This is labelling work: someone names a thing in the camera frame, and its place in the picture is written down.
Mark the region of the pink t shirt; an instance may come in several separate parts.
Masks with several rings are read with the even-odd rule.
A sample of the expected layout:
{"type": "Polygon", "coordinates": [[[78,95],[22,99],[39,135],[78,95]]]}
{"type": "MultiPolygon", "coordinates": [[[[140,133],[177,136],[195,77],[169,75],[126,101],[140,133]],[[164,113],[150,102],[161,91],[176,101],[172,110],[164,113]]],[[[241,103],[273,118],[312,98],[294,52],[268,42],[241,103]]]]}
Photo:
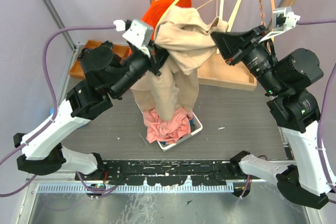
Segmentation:
{"type": "Polygon", "coordinates": [[[149,143],[174,144],[191,133],[190,121],[192,119],[193,112],[187,112],[184,108],[176,109],[168,121],[162,120],[155,109],[145,111],[143,112],[143,120],[147,127],[146,140],[149,143]]]}

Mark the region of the orange red t shirt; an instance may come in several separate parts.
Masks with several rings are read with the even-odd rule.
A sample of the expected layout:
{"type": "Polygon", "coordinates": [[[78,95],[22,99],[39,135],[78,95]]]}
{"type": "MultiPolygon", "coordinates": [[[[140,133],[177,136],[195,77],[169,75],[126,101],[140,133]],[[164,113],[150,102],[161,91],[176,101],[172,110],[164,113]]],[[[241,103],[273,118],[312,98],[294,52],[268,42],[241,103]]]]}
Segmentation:
{"type": "Polygon", "coordinates": [[[155,28],[162,15],[174,1],[175,0],[154,0],[143,15],[142,21],[155,28]]]}

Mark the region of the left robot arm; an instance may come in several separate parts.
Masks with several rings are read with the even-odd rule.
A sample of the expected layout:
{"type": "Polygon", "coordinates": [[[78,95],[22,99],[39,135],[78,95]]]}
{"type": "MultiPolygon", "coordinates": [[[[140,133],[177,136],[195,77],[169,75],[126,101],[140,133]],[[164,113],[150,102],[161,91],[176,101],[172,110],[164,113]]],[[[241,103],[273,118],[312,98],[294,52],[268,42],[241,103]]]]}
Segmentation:
{"type": "Polygon", "coordinates": [[[18,170],[34,175],[49,175],[59,170],[79,172],[93,180],[101,179],[106,166],[98,153],[84,154],[62,146],[61,141],[73,131],[93,121],[110,109],[113,99],[122,96],[147,72],[160,76],[168,51],[150,42],[149,55],[130,46],[132,54],[121,59],[112,52],[113,43],[105,41],[97,48],[81,52],[85,79],[76,84],[57,108],[56,116],[30,133],[14,135],[16,146],[24,144],[17,158],[18,170]]]}

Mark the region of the beige t shirt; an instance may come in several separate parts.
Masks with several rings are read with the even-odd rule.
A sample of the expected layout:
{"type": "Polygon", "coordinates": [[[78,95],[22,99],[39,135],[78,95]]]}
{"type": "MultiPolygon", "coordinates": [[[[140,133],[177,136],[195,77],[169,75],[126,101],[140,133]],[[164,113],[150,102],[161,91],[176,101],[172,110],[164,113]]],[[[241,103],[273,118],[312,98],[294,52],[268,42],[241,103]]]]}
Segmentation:
{"type": "Polygon", "coordinates": [[[155,109],[163,121],[169,121],[178,108],[191,112],[199,92],[197,71],[216,51],[211,33],[227,28],[220,17],[206,24],[196,9],[172,7],[154,36],[155,43],[169,53],[162,74],[147,72],[131,88],[139,109],[155,109]]]}

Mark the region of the teal blue t shirt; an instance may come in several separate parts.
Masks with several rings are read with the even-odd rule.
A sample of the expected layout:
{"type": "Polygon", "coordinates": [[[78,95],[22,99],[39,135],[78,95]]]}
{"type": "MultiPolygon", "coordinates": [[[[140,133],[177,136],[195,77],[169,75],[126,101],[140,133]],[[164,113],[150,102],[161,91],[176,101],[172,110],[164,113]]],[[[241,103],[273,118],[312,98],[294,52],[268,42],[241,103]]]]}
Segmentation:
{"type": "MultiPolygon", "coordinates": [[[[196,125],[194,123],[194,119],[190,120],[190,127],[191,127],[191,133],[193,133],[196,130],[196,125]]],[[[169,146],[171,144],[168,144],[167,142],[160,142],[160,145],[163,147],[169,146]]]]}

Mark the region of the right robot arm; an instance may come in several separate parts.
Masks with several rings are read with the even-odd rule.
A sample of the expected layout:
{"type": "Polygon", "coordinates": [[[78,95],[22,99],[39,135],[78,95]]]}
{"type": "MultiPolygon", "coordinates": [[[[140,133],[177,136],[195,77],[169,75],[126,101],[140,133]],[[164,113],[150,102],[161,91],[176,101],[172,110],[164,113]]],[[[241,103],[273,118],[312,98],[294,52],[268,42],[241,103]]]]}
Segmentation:
{"type": "Polygon", "coordinates": [[[295,158],[293,165],[275,165],[242,151],[230,159],[232,176],[256,176],[276,185],[288,201],[321,209],[335,189],[318,132],[321,112],[308,91],[323,77],[317,55],[299,48],[278,59],[270,31],[262,25],[242,33],[215,31],[211,38],[228,65],[244,64],[264,88],[270,113],[295,158]]]}

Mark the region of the cream wooden hanger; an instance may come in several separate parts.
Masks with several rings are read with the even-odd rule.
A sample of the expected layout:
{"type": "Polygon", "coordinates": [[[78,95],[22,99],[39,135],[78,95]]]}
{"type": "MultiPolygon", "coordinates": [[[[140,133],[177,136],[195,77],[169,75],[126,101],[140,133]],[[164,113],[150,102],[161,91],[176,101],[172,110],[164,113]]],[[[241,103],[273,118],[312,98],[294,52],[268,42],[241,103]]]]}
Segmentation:
{"type": "Polygon", "coordinates": [[[230,32],[232,30],[232,27],[233,27],[234,21],[236,19],[239,7],[241,5],[241,2],[242,2],[242,0],[237,0],[236,1],[236,4],[235,4],[235,6],[233,8],[233,11],[232,11],[232,13],[229,17],[229,20],[228,20],[227,32],[230,32]]]}

